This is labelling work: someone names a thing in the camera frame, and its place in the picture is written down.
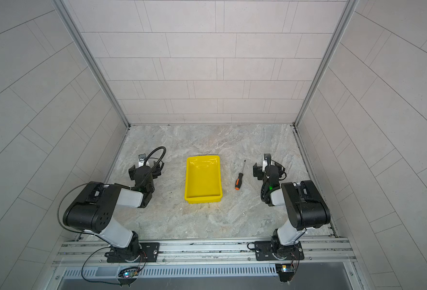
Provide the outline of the orange black screwdriver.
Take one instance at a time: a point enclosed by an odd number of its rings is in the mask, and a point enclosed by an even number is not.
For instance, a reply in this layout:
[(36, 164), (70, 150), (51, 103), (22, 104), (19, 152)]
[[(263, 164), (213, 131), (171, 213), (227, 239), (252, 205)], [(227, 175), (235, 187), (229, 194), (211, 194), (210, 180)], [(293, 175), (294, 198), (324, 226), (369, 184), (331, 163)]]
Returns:
[(245, 165), (246, 165), (246, 160), (244, 160), (243, 167), (242, 167), (241, 171), (239, 172), (238, 177), (237, 177), (237, 179), (235, 181), (235, 190), (240, 190), (240, 188), (242, 186), (242, 178), (244, 176), (244, 172), (243, 171), (244, 171)]

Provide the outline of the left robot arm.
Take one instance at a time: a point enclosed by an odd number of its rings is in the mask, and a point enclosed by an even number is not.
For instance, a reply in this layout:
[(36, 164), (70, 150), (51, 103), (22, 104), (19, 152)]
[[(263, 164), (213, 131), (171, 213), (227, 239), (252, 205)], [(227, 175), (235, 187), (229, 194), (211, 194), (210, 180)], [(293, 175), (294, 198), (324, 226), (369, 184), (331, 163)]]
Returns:
[(152, 166), (148, 160), (153, 158), (153, 152), (148, 156), (139, 155), (139, 165), (129, 168), (130, 180), (135, 186), (90, 182), (64, 212), (63, 225), (95, 235), (109, 244), (109, 251), (104, 254), (108, 263), (157, 261), (160, 244), (141, 244), (139, 235), (122, 226), (113, 213), (117, 206), (147, 207), (155, 191), (154, 179), (162, 174), (164, 167), (165, 148), (160, 149), (162, 154)]

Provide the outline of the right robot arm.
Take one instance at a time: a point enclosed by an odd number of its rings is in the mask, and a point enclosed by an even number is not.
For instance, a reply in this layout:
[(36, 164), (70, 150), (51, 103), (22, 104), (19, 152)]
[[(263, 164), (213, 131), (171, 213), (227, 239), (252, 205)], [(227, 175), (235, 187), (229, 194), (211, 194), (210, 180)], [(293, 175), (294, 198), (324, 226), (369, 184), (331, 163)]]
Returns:
[(276, 229), (271, 241), (254, 242), (258, 261), (300, 261), (304, 259), (299, 239), (309, 228), (330, 223), (331, 214), (321, 194), (311, 180), (282, 182), (286, 174), (282, 164), (264, 154), (263, 164), (253, 166), (253, 176), (263, 182), (260, 197), (270, 207), (284, 206), (285, 223)]

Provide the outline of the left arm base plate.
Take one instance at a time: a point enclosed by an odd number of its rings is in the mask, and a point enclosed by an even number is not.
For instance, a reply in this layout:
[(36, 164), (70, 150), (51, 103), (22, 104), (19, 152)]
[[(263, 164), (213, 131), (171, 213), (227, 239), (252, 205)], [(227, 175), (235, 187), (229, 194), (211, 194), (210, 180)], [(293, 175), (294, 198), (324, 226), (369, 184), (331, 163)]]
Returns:
[(159, 254), (160, 244), (156, 242), (143, 242), (139, 244), (137, 250), (132, 248), (110, 247), (109, 252), (104, 256), (107, 263), (143, 263), (155, 262)]

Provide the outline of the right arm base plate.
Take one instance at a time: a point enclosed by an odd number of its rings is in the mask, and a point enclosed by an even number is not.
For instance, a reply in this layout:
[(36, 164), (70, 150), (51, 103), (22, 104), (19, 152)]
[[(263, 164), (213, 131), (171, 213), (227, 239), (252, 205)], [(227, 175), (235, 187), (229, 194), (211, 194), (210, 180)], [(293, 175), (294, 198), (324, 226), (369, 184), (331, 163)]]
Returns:
[(257, 261), (302, 261), (304, 250), (299, 242), (295, 245), (283, 246), (271, 241), (254, 241), (251, 251), (255, 252)]

